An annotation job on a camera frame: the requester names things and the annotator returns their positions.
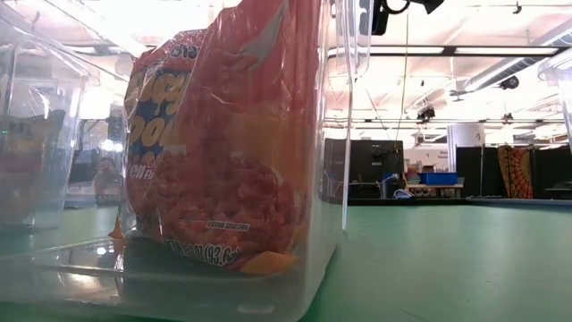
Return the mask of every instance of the plastic container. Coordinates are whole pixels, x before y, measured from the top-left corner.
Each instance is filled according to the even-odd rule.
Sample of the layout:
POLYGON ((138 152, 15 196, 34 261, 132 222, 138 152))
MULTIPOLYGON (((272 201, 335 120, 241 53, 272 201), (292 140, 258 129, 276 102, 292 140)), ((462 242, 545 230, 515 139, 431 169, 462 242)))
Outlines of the plastic container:
POLYGON ((419 174, 421 183, 427 185, 457 184, 457 173, 423 173, 419 174))
POLYGON ((572 149, 572 51, 569 49, 542 64, 539 77, 559 88, 568 142, 572 149))
POLYGON ((55 228, 89 72, 22 21, 0 20, 0 233, 55 228))
MULTIPOLYGON (((64 241, 71 238, 70 229, 84 238, 100 235, 101 229, 93 232, 91 225, 105 229, 102 212, 114 214, 117 207, 65 210, 77 221, 49 237, 65 246, 7 257, 0 252, 0 301, 49 305, 76 316, 74 320, 108 313, 180 321, 298 321, 304 315, 342 237, 352 78, 366 62, 363 56, 358 63, 345 55, 351 51, 349 21, 357 19, 347 11, 346 0, 336 0, 335 9, 329 0, 259 3, 243 0, 224 9, 208 30, 183 31, 135 63, 125 100, 130 123, 123 169, 126 194, 113 238, 64 241), (244 54, 250 57, 236 59, 244 54), (222 64, 229 61, 236 64, 222 64), (169 128, 170 121, 184 116, 185 122, 169 128), (164 136, 165 129, 186 135, 164 136), (181 168, 179 172, 161 173, 163 151, 180 157, 169 164, 181 168), (199 152, 210 156, 208 162, 201 160, 201 171, 189 166, 198 163, 194 157, 199 152), (226 167, 231 161, 237 163, 226 167), (250 172, 253 168, 261 173, 250 172), (220 180, 204 180, 213 178, 214 170, 220 170, 220 180), (256 178, 264 174, 277 182, 280 192, 273 186, 258 189, 248 175, 234 181, 237 171, 256 178), (237 183, 236 189, 225 194, 217 190, 228 182, 237 183), (189 193, 188 187, 198 183, 208 189, 189 193), (138 195, 137 188, 160 193, 138 195), (171 204, 158 202, 195 202, 200 196, 210 201, 238 198, 244 206, 248 196, 258 202, 250 206, 268 209, 248 190, 253 188, 276 202, 271 210, 260 210, 264 217, 257 220, 262 222, 238 222, 238 213, 222 217, 221 212, 230 210, 216 204, 216 223, 201 228, 205 238, 220 236, 215 230, 239 232, 229 233, 229 241, 206 239, 209 243, 200 247, 191 248, 184 234, 169 234, 171 204), (288 219, 274 220, 285 208, 288 219), (245 248, 252 242, 240 244, 221 262, 216 247, 243 242, 240 234, 250 228, 268 243, 250 253, 245 248), (281 243, 272 244, 279 237, 281 243), (246 260, 234 262, 236 258, 246 260), (253 258, 266 260, 266 265, 259 261, 249 267, 264 270, 245 269, 243 263, 253 258)), ((175 227, 187 228, 191 220, 186 222, 186 216, 196 215, 197 209, 210 216, 207 204, 181 207, 175 227)))

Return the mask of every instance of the white pillar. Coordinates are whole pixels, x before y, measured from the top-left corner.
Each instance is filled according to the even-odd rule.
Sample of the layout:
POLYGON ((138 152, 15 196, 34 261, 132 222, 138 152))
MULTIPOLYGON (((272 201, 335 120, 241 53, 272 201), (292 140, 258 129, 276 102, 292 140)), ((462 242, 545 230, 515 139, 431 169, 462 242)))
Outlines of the white pillar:
POLYGON ((457 171, 457 148, 480 147, 486 134, 484 124, 453 124, 447 128, 447 148, 449 150, 449 171, 457 171))

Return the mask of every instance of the duct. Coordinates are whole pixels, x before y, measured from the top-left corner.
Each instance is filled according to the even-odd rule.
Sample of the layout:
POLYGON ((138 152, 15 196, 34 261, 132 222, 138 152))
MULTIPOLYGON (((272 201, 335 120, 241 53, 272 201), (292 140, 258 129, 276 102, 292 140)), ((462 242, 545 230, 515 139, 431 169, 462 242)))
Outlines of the duct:
MULTIPOLYGON (((572 46, 572 20, 558 26, 546 35, 538 38, 531 46, 570 47, 572 46)), ((485 89, 491 85, 506 80, 508 77, 539 63, 544 58, 508 58, 504 59, 484 72, 470 78, 465 82, 465 90, 473 92, 485 89)))

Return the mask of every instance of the patterned fabric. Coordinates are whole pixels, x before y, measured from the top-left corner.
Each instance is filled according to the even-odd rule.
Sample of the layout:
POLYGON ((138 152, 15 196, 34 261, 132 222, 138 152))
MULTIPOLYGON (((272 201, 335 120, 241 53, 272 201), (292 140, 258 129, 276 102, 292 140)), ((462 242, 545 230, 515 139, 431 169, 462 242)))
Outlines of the patterned fabric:
POLYGON ((507 197, 532 199, 533 185, 530 179, 530 156, 526 148, 499 148, 499 165, 507 189, 507 197))

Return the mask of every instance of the ceiling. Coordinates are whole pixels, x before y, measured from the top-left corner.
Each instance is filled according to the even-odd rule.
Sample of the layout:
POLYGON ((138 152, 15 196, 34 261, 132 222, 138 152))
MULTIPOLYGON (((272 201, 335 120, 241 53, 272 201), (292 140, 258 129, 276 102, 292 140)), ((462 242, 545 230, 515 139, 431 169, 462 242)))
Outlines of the ceiling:
MULTIPOLYGON (((116 81, 129 77, 130 54, 138 55, 179 30, 204 28, 222 8, 239 1, 4 0, 39 30, 113 75, 116 81)), ((412 4, 407 14, 391 16, 387 33, 373 37, 372 46, 377 51, 405 45, 541 47, 547 45, 546 38, 554 30, 572 30, 572 0, 518 3, 520 12, 514 14, 517 1, 445 0, 431 15, 422 6, 412 4)), ((389 0, 395 8, 402 4, 402 0, 389 0)), ((456 120, 501 119, 506 113, 518 120, 561 119, 557 91, 538 79, 537 65, 517 73, 517 89, 492 86, 460 97, 450 95, 451 90, 464 90, 467 80, 483 75, 495 64, 508 62, 501 57, 505 52, 507 48, 498 49, 495 57, 372 56, 355 88, 354 135, 407 143, 419 132, 444 134, 448 123, 456 120), (435 119, 450 122, 417 124, 417 111, 427 106, 434 107, 435 119)), ((124 88, 119 88, 120 96, 124 88)), ((336 117, 336 113, 332 110, 328 116, 336 117)), ((503 127, 499 123, 485 126, 492 138, 503 127)), ((505 130, 522 134, 539 126, 520 124, 505 130)))

